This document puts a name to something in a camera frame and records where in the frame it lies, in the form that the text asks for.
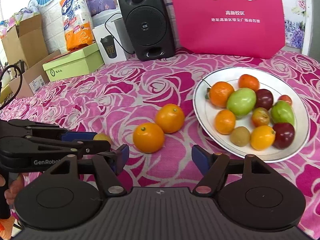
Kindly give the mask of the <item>person's left hand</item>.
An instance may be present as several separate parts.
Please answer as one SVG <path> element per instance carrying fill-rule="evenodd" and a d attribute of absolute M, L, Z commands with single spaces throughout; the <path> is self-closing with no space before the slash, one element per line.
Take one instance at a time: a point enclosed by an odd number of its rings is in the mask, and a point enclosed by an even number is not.
<path fill-rule="evenodd" d="M 8 205 L 12 205 L 17 194 L 24 188 L 24 178 L 28 178 L 29 173 L 20 173 L 15 181 L 13 181 L 9 188 L 5 191 L 4 197 Z"/>

